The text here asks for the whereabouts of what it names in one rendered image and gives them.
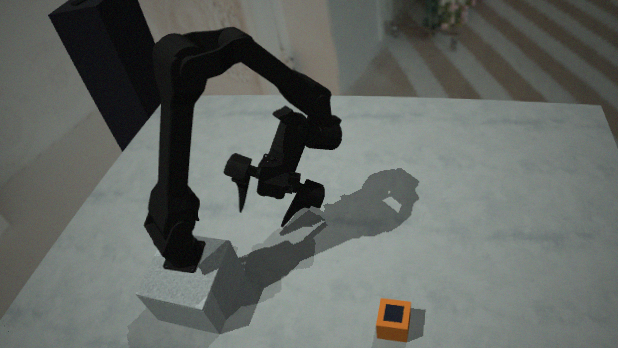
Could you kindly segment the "orange block with dark square marking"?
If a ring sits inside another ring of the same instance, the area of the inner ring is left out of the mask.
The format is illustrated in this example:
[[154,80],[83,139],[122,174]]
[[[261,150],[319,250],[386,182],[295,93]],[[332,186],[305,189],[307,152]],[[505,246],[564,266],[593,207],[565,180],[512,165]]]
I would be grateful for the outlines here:
[[377,338],[407,343],[410,314],[411,302],[381,298],[376,324]]

